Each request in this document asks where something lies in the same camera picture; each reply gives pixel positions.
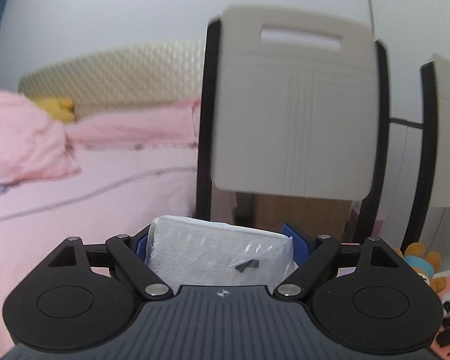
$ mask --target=pink pillow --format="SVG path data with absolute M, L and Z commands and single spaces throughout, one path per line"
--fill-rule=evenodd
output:
M 197 100 L 172 105 L 92 115 L 66 125 L 73 144 L 198 144 L 193 109 Z
M 79 169 L 65 128 L 26 97 L 0 91 L 0 185 L 59 178 Z

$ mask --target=plush toy ear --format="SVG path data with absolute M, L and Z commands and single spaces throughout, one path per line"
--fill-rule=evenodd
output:
M 400 257 L 404 258 L 404 255 L 402 254 L 402 251 L 400 250 L 400 248 L 395 247 L 394 252 L 397 253 Z
M 425 254 L 425 246 L 418 242 L 414 242 L 407 247 L 404 256 L 422 257 L 424 254 Z
M 425 261 L 427 261 L 431 266 L 433 266 L 433 270 L 436 272 L 440 268 L 440 264 L 442 263 L 442 258 L 440 254 L 436 251 L 431 251 L 428 255 L 425 256 Z
M 445 287 L 447 287 L 447 278 L 435 277 L 432 279 L 432 281 L 435 284 L 436 293 L 442 292 L 445 289 Z

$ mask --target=yellow stuffed animal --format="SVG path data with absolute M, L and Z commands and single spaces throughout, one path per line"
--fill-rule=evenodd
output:
M 31 99 L 32 102 L 55 120 L 63 123 L 73 123 L 75 117 L 73 115 L 73 100 L 68 97 L 40 97 Z
M 425 246 L 418 242 L 410 244 L 404 254 L 402 254 L 398 247 L 394 248 L 394 250 L 421 278 L 424 279 L 436 294 L 441 292 L 447 286 L 446 278 L 433 277 L 434 273 L 438 271 L 440 264 L 442 263 L 442 258 L 438 252 L 431 251 L 423 258 Z

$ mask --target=plastic-wrapped package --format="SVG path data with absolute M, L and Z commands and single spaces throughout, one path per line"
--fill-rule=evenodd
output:
M 282 234 L 180 216 L 152 221 L 145 263 L 176 293 L 181 285 L 266 285 L 295 270 L 292 239 Z

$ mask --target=headboard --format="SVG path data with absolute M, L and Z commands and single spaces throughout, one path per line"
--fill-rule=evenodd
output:
M 30 98 L 71 97 L 77 118 L 200 97 L 205 42 L 144 43 L 82 56 L 23 76 Z

